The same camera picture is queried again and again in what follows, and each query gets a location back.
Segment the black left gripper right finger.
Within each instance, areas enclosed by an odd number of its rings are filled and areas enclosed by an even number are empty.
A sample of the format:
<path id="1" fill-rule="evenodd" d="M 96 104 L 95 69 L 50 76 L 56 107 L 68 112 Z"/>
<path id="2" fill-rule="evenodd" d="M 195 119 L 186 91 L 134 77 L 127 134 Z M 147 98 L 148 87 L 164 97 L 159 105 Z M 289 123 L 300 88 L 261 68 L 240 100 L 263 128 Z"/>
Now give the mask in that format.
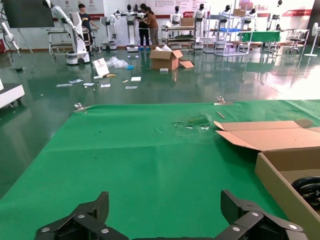
<path id="1" fill-rule="evenodd" d="M 220 210 L 229 226 L 216 240 L 306 240 L 298 224 L 274 216 L 257 203 L 237 198 L 229 190 L 220 193 Z"/>

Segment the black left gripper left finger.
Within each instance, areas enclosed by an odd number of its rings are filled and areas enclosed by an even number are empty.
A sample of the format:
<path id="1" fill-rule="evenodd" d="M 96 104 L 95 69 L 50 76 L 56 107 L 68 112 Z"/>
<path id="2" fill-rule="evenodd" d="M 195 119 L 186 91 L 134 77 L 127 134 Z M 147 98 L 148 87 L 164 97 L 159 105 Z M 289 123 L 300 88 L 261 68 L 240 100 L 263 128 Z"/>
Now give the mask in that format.
<path id="1" fill-rule="evenodd" d="M 69 215 L 40 227 L 36 240 L 127 240 L 107 226 L 109 193 L 103 191 L 94 201 L 79 204 Z"/>

